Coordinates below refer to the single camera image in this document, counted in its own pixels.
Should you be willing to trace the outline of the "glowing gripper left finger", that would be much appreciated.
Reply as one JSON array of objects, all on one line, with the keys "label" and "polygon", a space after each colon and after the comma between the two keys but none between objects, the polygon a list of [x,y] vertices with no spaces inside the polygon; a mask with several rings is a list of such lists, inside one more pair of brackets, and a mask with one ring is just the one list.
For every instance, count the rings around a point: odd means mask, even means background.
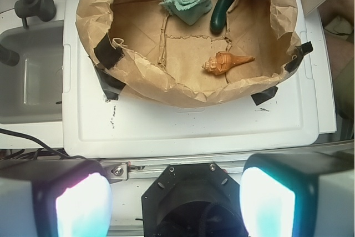
[{"label": "glowing gripper left finger", "polygon": [[1,162],[1,236],[106,236],[112,205],[96,160]]}]

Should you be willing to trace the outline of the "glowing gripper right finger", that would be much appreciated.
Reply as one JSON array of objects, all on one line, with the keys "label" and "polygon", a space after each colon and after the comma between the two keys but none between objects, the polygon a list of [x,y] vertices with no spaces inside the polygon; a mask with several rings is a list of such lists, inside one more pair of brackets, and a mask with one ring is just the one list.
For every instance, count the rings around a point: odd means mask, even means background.
[{"label": "glowing gripper right finger", "polygon": [[354,154],[253,154],[240,207],[251,236],[354,236]]}]

